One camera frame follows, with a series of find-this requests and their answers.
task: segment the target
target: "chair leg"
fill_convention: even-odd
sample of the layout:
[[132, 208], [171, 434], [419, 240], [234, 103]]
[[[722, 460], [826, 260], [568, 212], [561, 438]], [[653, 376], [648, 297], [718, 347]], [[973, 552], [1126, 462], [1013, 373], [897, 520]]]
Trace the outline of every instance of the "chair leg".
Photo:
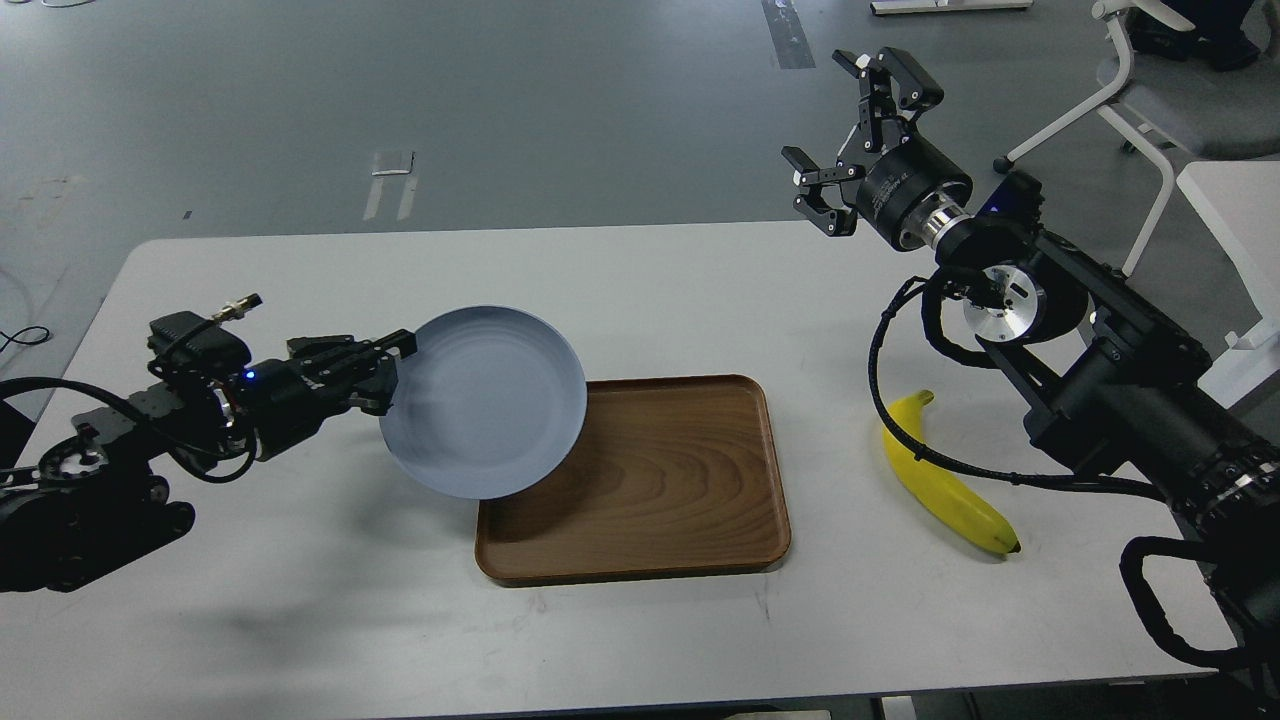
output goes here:
[[[1152, 129], [1155, 128], [1152, 128], [1151, 124], [1148, 123], [1142, 123], [1140, 126], [1138, 126], [1138, 132], [1140, 132], [1142, 135], [1147, 135]], [[1133, 155], [1134, 152], [1138, 151], [1138, 149], [1134, 147], [1133, 143], [1126, 140], [1124, 141], [1124, 145], [1120, 146], [1120, 151], [1124, 152], [1125, 155]]]
[[1087, 115], [1091, 110], [1098, 108], [1100, 105], [1110, 100], [1112, 95], [1115, 95], [1115, 90], [1112, 90], [1111, 87], [1103, 87], [1102, 90], [1094, 92], [1075, 108], [1071, 108], [1066, 113], [1062, 113], [1061, 118], [1053, 120], [1043, 129], [1041, 129], [1038, 133], [1027, 138], [1025, 142], [1010, 150], [1009, 154], [1006, 154], [1002, 158], [1002, 160], [1006, 160], [1011, 167], [1014, 163], [1018, 161], [1019, 158], [1027, 155], [1032, 150], [1036, 150], [1036, 147], [1038, 147], [1042, 142], [1053, 137], [1059, 132], [1066, 129], [1068, 126], [1070, 126], [1075, 120], [1079, 120], [1080, 118]]
[[1138, 231], [1138, 240], [1134, 241], [1133, 249], [1129, 251], [1129, 256], [1125, 258], [1124, 266], [1121, 268], [1126, 275], [1132, 275], [1133, 269], [1138, 265], [1138, 259], [1142, 258], [1142, 251], [1147, 249], [1151, 233], [1156, 229], [1156, 223], [1160, 222], [1160, 217], [1165, 213], [1165, 206], [1169, 205], [1169, 199], [1174, 193], [1174, 165], [1158, 147], [1152, 145], [1137, 128], [1126, 123], [1110, 105], [1098, 108], [1098, 115], [1111, 127], [1116, 128], [1116, 132], [1123, 135], [1125, 140], [1138, 149], [1138, 152], [1142, 152], [1160, 170], [1160, 192], [1156, 193], [1156, 202], [1151, 206], [1151, 211], [1147, 213], [1147, 220], [1142, 224], [1142, 229]]

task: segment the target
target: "chair seat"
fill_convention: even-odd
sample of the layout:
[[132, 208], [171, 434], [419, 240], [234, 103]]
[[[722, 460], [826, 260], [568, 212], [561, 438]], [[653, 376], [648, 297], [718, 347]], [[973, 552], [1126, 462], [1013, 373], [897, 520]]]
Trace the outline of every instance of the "chair seat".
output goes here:
[[[1106, 85], [1115, 58], [1098, 65]], [[1117, 100], [1188, 152], [1211, 160], [1247, 160], [1280, 152], [1280, 67], [1266, 56], [1229, 73], [1207, 63], [1137, 55]]]

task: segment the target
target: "gray floor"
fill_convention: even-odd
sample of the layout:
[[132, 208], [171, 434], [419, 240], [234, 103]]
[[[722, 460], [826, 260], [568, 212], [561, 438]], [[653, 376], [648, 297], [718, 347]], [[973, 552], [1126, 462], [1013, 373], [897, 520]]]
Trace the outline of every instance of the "gray floor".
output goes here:
[[[874, 18], [797, 0], [812, 69], [780, 68], [754, 0], [0, 5], [0, 329], [54, 332], [0, 355], [0, 378], [61, 374], [152, 238], [792, 219], [778, 150], [829, 160], [854, 120], [836, 47], [915, 54], [947, 91], [922, 127], [984, 196], [992, 158], [1096, 88], [1087, 5]], [[1117, 146], [1089, 117], [1020, 163], [1047, 224], [1114, 264], [1158, 186]], [[397, 178], [365, 219], [374, 152], [402, 149], [412, 211], [397, 218]], [[1257, 318], [1176, 193], [1134, 284], [1215, 354]]]

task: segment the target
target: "black cable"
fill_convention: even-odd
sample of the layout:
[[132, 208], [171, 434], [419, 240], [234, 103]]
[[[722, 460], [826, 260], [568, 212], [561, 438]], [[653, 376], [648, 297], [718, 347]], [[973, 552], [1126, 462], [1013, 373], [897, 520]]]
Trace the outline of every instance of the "black cable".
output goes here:
[[1151, 635], [1152, 642], [1160, 650], [1176, 660], [1199, 667], [1215, 667], [1217, 670], [1243, 670], [1251, 665], [1266, 661], [1265, 651], [1267, 643], [1261, 637], [1251, 637], [1251, 623], [1242, 625], [1244, 643], [1226, 650], [1201, 650], [1193, 647], [1179, 635], [1169, 623], [1165, 609], [1160, 605], [1160, 598], [1151, 588], [1151, 583], [1142, 574], [1143, 562], [1148, 557], [1176, 557], [1208, 565], [1222, 565], [1229, 553], [1221, 552], [1197, 541], [1139, 536], [1130, 539], [1120, 553], [1120, 579], [1129, 591], [1129, 600], [1142, 621], [1142, 626]]
[[200, 468], [196, 468], [195, 465], [188, 462], [186, 457], [178, 455], [174, 450], [169, 451], [169, 456], [173, 457], [174, 462], [177, 462], [183, 470], [189, 473], [196, 479], [204, 480], [206, 483], [229, 483], [232, 480], [237, 480], [244, 477], [244, 473], [248, 473], [248, 469], [256, 461], [257, 433], [253, 430], [252, 425], [244, 429], [243, 452], [238, 452], [234, 455], [214, 452], [211, 450], [198, 447], [196, 445], [175, 438], [174, 436], [161, 429], [160, 425], [155, 423], [155, 420], [152, 420], [141, 410], [131, 405], [129, 401], [124, 400], [123, 397], [110, 391], [102, 389], [97, 386], [92, 386], [88, 383], [82, 383], [77, 380], [64, 380], [61, 378], [40, 378], [40, 377], [0, 380], [0, 400], [8, 400], [9, 397], [13, 397], [15, 395], [22, 395], [24, 392], [31, 392], [36, 389], [56, 389], [56, 388], [70, 389], [79, 392], [82, 395], [87, 395], [93, 400], [97, 400], [99, 402], [106, 405], [111, 410], [115, 410], [120, 415], [124, 415], [134, 424], [151, 430], [161, 439], [172, 443], [174, 447], [186, 450], [187, 452], [192, 452], [195, 455], [202, 455], [205, 457], [212, 457], [215, 461], [232, 460], [234, 457], [239, 457], [241, 455], [244, 456], [244, 461], [241, 464], [239, 468], [236, 469], [234, 473], [229, 475], [210, 475], [204, 470], [201, 470]]
[[951, 342], [942, 331], [942, 301], [946, 300], [943, 288], [952, 281], [975, 281], [974, 275], [978, 275], [982, 281], [987, 281], [987, 275], [978, 270], [947, 265], [938, 268], [924, 286], [924, 295], [920, 297], [920, 322], [924, 325], [924, 338], [929, 341], [933, 350], [966, 368], [992, 370], [997, 365], [989, 355], [980, 350], [969, 350]]
[[[45, 334], [37, 337], [36, 340], [22, 340], [23, 333], [29, 333], [32, 331], [40, 331]], [[46, 328], [45, 325], [27, 325], [26, 328], [22, 328], [20, 331], [13, 334], [0, 331], [0, 337], [4, 338], [4, 345], [0, 345], [0, 352], [4, 352], [10, 345], [23, 345], [27, 347], [35, 347], [37, 345], [46, 343], [49, 342], [49, 338], [54, 337], [54, 333], [49, 332], [49, 328]]]
[[0, 380], [0, 400], [8, 400], [17, 395], [22, 395], [24, 392], [32, 392], [36, 389], [70, 389], [81, 395], [87, 395], [93, 400], [97, 400], [102, 405], [106, 405], [111, 410], [115, 410], [120, 415], [124, 415], [134, 424], [147, 428], [161, 439], [172, 443], [174, 447], [179, 447], [182, 450], [186, 450], [187, 452], [204, 455], [206, 457], [212, 457], [215, 460], [230, 460], [232, 457], [238, 457], [238, 455], [225, 455], [221, 452], [215, 452], [188, 443], [186, 441], [178, 439], [172, 434], [166, 433], [164, 429], [161, 429], [160, 425], [155, 423], [155, 420], [148, 418], [141, 410], [138, 410], [133, 405], [129, 405], [129, 401], [124, 400], [118, 395], [111, 393], [110, 391], [102, 389], [97, 386], [92, 386], [88, 383], [82, 383], [77, 380], [64, 380], [61, 378], [41, 378], [41, 377]]
[[1101, 492], [1101, 493], [1114, 493], [1114, 495], [1130, 495], [1134, 497], [1147, 497], [1156, 500], [1158, 502], [1165, 502], [1165, 496], [1155, 486], [1149, 483], [1143, 483], [1138, 480], [1132, 480], [1128, 478], [1112, 478], [1110, 475], [1098, 475], [1096, 478], [1080, 478], [1076, 475], [1042, 475], [1032, 474], [1024, 475], [1020, 473], [1005, 473], [1000, 470], [989, 470], [987, 468], [979, 468], [977, 465], [970, 465], [961, 460], [956, 460], [948, 455], [943, 455], [923, 442], [911, 437], [910, 433], [902, 429], [897, 421], [893, 420], [892, 415], [888, 414], [888, 409], [884, 407], [884, 401], [881, 398], [879, 392], [879, 351], [884, 345], [884, 336], [888, 333], [888, 325], [892, 323], [893, 318], [897, 315], [908, 302], [910, 302], [915, 296], [924, 292], [924, 286], [928, 283], [925, 278], [913, 277], [902, 283], [897, 293], [893, 295], [893, 300], [890, 301], [888, 306], [881, 313], [879, 324], [876, 327], [876, 333], [872, 336], [872, 346], [868, 351], [867, 357], [867, 380], [870, 386], [872, 402], [876, 405], [876, 413], [879, 415], [881, 421], [888, 432], [900, 442], [904, 447], [910, 450], [918, 459], [928, 460], [929, 462], [951, 470], [952, 473], [960, 473], [964, 475], [973, 475], [977, 478], [988, 478], [993, 480], [1004, 480], [1012, 484], [1024, 484], [1030, 487], [1038, 487], [1043, 489], [1056, 489], [1062, 492]]
[[165, 347], [164, 352], [161, 352], [160, 355], [156, 356], [156, 363], [159, 363], [160, 365], [168, 365], [169, 364], [169, 359], [173, 357], [173, 354], [177, 352], [179, 347], [186, 347], [187, 343], [191, 342], [191, 338], [193, 338], [197, 334], [200, 334], [200, 333], [202, 333], [202, 332], [205, 332], [205, 331], [207, 331], [210, 328], [214, 328], [216, 325], [218, 325], [218, 323], [215, 323], [214, 320], [210, 320], [209, 318], [202, 319], [200, 323], [197, 323], [196, 325], [193, 325], [189, 331], [182, 333], [173, 342], [170, 342], [169, 347]]
[[253, 462], [257, 461], [257, 433], [255, 433], [252, 428], [250, 428], [244, 433], [243, 455], [244, 455], [244, 461], [241, 462], [241, 466], [237, 468], [236, 471], [230, 473], [229, 475], [210, 475], [209, 473], [205, 473], [200, 468], [188, 465], [186, 460], [178, 455], [170, 454], [170, 457], [173, 457], [174, 461], [178, 462], [178, 465], [180, 465], [182, 469], [186, 470], [191, 477], [198, 480], [205, 480], [206, 483], [223, 484], [243, 478], [244, 473], [248, 473], [248, 469], [252, 468]]
[[978, 698], [972, 692], [964, 693], [964, 703], [969, 708], [969, 717], [982, 720], [982, 711], [978, 710]]

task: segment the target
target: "white table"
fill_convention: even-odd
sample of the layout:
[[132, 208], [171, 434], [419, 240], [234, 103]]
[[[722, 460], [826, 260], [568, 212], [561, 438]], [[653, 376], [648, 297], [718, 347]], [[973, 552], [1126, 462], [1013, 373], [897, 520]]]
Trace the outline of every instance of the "white table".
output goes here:
[[1178, 186], [1231, 259], [1262, 319], [1228, 334], [1201, 388], [1230, 407], [1280, 370], [1280, 160], [1189, 163]]
[[[251, 291], [266, 304], [228, 329], [259, 359], [292, 336], [522, 307], [564, 333], [591, 379], [755, 378], [791, 551], [764, 574], [500, 588], [472, 559], [475, 503], [403, 477], [378, 424], [351, 413], [230, 486], [157, 461], [195, 503], [195, 530], [74, 594], [0, 597], [0, 714], [385, 717], [1194, 673], [1147, 638], [1116, 570], [1132, 536], [1175, 533], [1158, 503], [974, 480], [1021, 536], [1000, 561], [891, 474], [867, 345], [892, 291], [931, 269], [869, 231], [828, 240], [805, 223], [143, 245], [69, 378], [145, 387], [147, 320]], [[938, 447], [1052, 470], [1006, 380], [934, 355], [916, 318], [890, 334], [886, 393], [937, 391]], [[56, 393], [31, 448], [90, 405]], [[1190, 642], [1231, 642], [1190, 564], [1149, 569]]]
[[873, 0], [872, 14], [945, 13], [950, 10], [1025, 10], [1034, 0]]

